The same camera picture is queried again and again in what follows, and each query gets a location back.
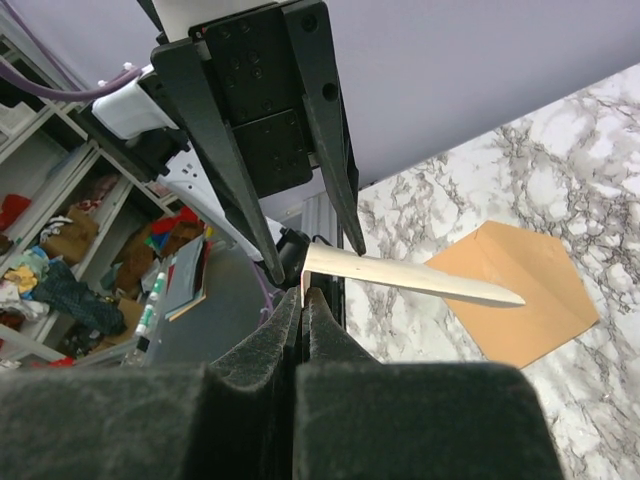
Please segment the brown paper envelope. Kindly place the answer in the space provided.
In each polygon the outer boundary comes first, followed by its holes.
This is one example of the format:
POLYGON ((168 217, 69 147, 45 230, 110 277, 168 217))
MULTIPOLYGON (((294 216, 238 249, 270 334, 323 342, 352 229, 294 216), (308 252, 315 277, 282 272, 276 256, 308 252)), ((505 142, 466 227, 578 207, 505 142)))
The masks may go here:
POLYGON ((499 285, 524 300, 513 308, 447 302, 493 362, 526 367, 599 319, 563 243, 547 234, 487 221, 426 265, 499 285))

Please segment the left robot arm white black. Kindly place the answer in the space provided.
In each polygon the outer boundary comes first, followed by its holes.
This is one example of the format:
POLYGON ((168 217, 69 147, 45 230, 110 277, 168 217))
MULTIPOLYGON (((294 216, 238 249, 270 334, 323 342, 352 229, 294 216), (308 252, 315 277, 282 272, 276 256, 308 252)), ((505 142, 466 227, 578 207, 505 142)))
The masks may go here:
POLYGON ((149 64, 78 116, 142 182, 221 228, 277 286, 294 286, 309 238, 263 198, 315 174, 358 254, 355 164, 329 10, 322 1, 144 1, 149 64))

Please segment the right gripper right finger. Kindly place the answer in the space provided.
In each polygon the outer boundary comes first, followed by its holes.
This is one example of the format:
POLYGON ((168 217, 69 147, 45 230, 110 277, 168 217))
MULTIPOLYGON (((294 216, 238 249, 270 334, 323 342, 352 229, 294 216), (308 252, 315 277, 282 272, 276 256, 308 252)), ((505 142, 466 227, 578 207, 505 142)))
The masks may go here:
POLYGON ((318 289, 302 320, 294 453, 301 479, 559 479, 535 389, 491 362, 383 364, 318 289))

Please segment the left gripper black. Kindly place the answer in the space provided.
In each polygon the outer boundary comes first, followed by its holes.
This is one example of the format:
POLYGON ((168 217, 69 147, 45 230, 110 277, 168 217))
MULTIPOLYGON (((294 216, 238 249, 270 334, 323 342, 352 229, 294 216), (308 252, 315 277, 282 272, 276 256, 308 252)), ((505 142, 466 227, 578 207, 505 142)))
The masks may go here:
POLYGON ((278 285, 285 272, 258 198, 323 176, 354 251, 366 252, 357 169, 322 1, 145 1, 151 53, 214 185, 234 198, 278 285))

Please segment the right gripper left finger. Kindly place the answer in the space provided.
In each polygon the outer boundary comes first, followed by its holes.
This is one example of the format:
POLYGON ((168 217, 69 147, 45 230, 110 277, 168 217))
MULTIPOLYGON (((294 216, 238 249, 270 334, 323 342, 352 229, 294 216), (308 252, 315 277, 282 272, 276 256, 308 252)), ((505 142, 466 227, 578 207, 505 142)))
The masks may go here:
POLYGON ((212 364, 1 377, 5 479, 288 479, 298 289, 212 364))

